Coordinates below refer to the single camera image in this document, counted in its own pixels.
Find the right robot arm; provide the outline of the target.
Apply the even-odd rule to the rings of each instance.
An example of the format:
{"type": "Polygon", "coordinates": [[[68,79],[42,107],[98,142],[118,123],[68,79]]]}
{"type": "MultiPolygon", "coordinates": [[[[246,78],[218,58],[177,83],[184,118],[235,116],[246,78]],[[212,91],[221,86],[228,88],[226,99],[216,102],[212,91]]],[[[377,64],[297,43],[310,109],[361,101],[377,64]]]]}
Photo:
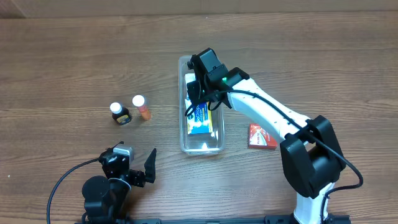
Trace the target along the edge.
{"type": "Polygon", "coordinates": [[[195,74],[187,86],[191,109],[200,103],[224,103],[270,133],[280,146],[285,178],[297,193],[289,215],[230,218],[225,223],[350,223],[349,216],[327,211],[327,193],[335,188],[346,165],[326,118],[310,119],[279,103],[240,68],[228,70],[211,48],[193,54],[187,67],[195,74]]]}

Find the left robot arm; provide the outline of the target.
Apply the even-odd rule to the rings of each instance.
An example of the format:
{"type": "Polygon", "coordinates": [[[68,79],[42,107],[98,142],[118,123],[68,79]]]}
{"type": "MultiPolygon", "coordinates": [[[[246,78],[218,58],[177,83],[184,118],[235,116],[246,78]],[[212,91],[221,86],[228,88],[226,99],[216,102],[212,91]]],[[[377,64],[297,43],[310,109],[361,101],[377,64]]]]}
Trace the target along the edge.
{"type": "Polygon", "coordinates": [[[131,223],[124,211],[124,204],[133,187],[144,187],[155,182],[155,160],[157,150],[153,149],[144,164],[144,171],[132,170],[134,152],[122,141],[100,154],[104,176],[88,179],[82,187],[85,199],[83,223],[131,223]]]}

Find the red medicine box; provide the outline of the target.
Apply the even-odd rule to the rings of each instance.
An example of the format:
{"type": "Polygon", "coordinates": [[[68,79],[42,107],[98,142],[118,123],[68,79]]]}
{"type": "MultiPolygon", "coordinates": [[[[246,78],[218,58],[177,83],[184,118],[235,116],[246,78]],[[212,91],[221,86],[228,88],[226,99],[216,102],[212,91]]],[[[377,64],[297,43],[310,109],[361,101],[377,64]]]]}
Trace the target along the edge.
{"type": "Polygon", "coordinates": [[[249,125],[248,146],[259,149],[276,149],[278,142],[258,124],[249,125]]]}

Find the dark brown syrup bottle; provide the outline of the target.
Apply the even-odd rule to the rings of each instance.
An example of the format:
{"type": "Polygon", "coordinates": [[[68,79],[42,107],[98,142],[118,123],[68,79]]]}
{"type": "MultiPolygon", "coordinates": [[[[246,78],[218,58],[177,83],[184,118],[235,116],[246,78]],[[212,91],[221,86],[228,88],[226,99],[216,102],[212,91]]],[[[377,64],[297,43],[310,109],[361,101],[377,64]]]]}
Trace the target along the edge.
{"type": "Polygon", "coordinates": [[[132,119],[129,110],[118,102],[111,103],[109,109],[112,112],[112,118],[118,125],[127,124],[132,119]]]}

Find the blue VapoDrops box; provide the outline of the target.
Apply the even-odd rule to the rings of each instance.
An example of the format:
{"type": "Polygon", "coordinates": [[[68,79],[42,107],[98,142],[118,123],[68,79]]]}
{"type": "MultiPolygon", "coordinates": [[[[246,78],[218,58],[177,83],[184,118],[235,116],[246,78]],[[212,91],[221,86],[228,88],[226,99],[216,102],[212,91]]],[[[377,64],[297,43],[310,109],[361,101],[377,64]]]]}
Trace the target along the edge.
{"type": "Polygon", "coordinates": [[[213,132],[213,123],[211,111],[208,109],[208,103],[201,103],[195,109],[189,108],[191,102],[185,101],[189,115],[187,116],[187,133],[192,134],[210,134],[213,132]]]}

